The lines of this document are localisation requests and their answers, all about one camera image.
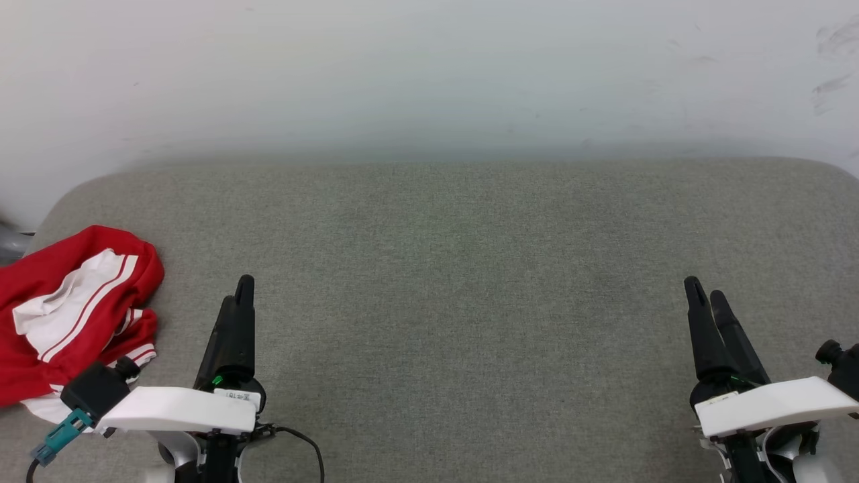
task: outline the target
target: folded cloth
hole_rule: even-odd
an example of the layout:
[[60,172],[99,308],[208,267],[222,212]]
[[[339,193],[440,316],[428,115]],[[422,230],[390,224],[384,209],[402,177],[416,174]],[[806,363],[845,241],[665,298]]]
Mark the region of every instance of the folded cloth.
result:
[[154,358],[155,313],[135,307],[163,278],[155,247],[104,226],[0,268],[0,407],[58,423],[60,392],[94,361]]

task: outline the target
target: white wall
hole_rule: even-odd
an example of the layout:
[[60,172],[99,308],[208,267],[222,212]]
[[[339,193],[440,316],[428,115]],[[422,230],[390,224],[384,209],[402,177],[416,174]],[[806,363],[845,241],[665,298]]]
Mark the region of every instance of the white wall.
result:
[[859,174],[856,0],[3,0],[0,218],[195,160],[774,155]]

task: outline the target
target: red and white clothing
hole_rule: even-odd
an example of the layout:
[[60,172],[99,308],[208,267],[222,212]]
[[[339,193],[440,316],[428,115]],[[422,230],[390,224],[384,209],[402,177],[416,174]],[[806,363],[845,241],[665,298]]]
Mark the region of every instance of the red and white clothing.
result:
[[163,278],[155,247],[103,226],[0,268],[0,407],[59,422],[59,393],[95,360],[154,358],[155,313],[135,307]]

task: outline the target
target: teal connector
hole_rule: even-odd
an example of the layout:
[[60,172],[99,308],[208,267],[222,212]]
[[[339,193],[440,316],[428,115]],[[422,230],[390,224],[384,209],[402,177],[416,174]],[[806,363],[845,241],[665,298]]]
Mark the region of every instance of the teal connector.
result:
[[57,457],[57,453],[71,440],[78,437],[83,430],[93,425],[93,420],[81,410],[76,409],[69,417],[45,436],[45,443],[30,451],[30,456],[37,460],[42,467],[48,466]]

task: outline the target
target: wire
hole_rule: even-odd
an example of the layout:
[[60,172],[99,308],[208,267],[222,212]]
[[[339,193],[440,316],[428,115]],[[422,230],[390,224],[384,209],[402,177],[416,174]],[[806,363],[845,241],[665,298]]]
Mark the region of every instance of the wire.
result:
[[33,474],[36,473],[36,467],[38,466],[39,460],[33,460],[33,462],[30,463],[30,468],[27,470],[27,483],[33,483]]
[[307,441],[308,443],[310,443],[311,446],[314,447],[314,451],[316,451],[316,459],[319,460],[319,462],[320,462],[320,483],[325,483],[325,465],[322,464],[322,451],[320,451],[320,447],[317,446],[316,443],[314,443],[314,440],[310,439],[309,437],[304,436],[300,432],[298,432],[294,429],[288,428],[286,426],[275,426],[274,431],[275,432],[286,431],[289,434],[291,434],[292,436],[297,437],[298,439],[302,439],[304,441]]

